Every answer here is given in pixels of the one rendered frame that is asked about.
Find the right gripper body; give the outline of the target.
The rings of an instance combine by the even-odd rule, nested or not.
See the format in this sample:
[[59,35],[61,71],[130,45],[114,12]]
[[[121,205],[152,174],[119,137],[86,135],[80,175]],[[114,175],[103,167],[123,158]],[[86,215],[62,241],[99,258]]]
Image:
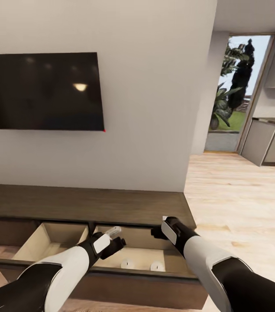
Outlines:
[[164,239],[164,240],[168,240],[167,237],[165,237],[165,235],[162,233],[162,229],[160,226],[155,226],[154,227],[154,238],[160,238],[160,239]]

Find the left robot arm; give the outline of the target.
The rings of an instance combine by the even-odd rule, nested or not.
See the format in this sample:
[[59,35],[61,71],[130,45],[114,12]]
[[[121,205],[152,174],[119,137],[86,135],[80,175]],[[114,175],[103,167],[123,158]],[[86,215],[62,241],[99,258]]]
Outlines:
[[0,312],[58,312],[86,272],[126,245],[117,237],[120,226],[96,232],[70,249],[28,267],[20,277],[0,287]]

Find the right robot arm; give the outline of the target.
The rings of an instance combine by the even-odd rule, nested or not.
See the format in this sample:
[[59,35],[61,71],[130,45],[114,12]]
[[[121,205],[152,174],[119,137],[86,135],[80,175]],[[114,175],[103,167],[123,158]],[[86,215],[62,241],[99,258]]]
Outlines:
[[240,257],[198,236],[175,216],[151,229],[184,256],[221,312],[275,312],[275,282],[256,274]]

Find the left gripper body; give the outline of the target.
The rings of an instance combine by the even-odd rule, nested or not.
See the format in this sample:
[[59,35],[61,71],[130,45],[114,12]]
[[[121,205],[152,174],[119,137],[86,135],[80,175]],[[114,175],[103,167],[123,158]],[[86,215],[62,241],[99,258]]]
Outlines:
[[124,247],[120,237],[117,237],[116,239],[110,241],[112,242],[112,250],[108,254],[102,254],[102,260],[105,260],[107,257],[114,255],[116,252]]

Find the pillar candle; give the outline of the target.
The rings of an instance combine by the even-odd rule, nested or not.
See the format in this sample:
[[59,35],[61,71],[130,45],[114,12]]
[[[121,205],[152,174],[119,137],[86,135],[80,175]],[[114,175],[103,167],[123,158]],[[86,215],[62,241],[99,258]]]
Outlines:
[[155,261],[150,266],[150,271],[160,271],[164,272],[164,266],[161,262]]
[[121,263],[121,269],[135,269],[134,261],[131,258],[125,258]]

